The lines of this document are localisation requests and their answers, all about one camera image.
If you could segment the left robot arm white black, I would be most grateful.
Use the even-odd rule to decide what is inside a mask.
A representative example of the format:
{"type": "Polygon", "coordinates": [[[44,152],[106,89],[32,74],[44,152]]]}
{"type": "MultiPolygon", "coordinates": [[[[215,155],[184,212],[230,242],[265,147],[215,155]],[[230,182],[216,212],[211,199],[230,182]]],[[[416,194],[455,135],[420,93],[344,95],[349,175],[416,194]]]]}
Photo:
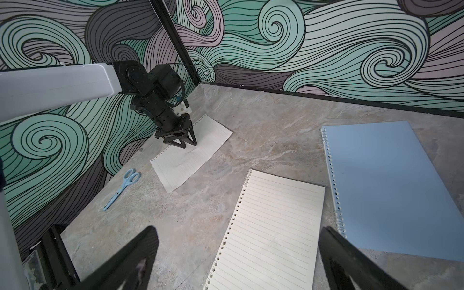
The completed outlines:
{"type": "Polygon", "coordinates": [[[196,146],[185,84],[170,64],[150,71],[137,61],[61,65],[1,73],[1,121],[88,100],[128,94],[165,144],[196,146]]]}

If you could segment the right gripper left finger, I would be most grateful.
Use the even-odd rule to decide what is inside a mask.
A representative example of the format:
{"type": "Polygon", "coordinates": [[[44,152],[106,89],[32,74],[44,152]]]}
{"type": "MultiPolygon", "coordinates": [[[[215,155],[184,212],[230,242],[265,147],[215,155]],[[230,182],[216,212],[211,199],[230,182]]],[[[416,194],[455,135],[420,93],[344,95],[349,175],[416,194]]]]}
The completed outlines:
{"type": "Polygon", "coordinates": [[[155,227],[148,226],[75,290],[146,290],[159,246],[155,227]]]}

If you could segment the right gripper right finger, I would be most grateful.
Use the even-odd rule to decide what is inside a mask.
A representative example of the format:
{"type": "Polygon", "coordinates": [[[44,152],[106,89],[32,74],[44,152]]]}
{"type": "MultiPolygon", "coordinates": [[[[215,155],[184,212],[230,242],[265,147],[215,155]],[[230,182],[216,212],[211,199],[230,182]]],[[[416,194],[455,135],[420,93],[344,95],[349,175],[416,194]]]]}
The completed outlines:
{"type": "Polygon", "coordinates": [[[332,290],[405,289],[332,227],[321,230],[319,251],[332,290]]]}

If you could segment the torn lined paper page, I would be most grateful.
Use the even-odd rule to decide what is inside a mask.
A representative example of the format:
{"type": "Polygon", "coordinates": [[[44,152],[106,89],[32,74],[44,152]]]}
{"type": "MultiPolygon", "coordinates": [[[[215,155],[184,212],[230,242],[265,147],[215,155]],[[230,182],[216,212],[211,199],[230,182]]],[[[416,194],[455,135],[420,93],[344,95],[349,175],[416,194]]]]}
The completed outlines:
{"type": "Polygon", "coordinates": [[[192,177],[232,135],[231,130],[207,115],[195,122],[193,129],[196,146],[188,145],[185,149],[169,146],[151,159],[151,165],[168,193],[192,177]]]}

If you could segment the cream lined spiral notebook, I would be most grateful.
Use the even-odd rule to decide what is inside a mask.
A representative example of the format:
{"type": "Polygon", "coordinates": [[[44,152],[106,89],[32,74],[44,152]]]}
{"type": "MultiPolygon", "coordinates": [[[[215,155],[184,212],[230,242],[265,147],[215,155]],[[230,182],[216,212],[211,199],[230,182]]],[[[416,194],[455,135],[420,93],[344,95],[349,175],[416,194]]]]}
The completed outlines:
{"type": "Polygon", "coordinates": [[[325,188],[249,170],[205,290],[310,290],[325,188]]]}

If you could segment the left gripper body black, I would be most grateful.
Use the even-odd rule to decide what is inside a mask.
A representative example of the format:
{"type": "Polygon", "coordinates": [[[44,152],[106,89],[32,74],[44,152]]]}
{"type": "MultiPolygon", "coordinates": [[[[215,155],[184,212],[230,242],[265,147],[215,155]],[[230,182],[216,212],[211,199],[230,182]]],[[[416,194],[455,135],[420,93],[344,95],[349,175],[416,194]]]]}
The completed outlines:
{"type": "Polygon", "coordinates": [[[155,138],[176,136],[184,140],[188,128],[192,126],[190,115],[176,115],[174,105],[169,103],[179,91],[185,94],[184,82],[177,72],[168,64],[157,65],[150,72],[132,66],[129,68],[129,81],[137,90],[130,108],[148,116],[155,123],[155,138]]]}

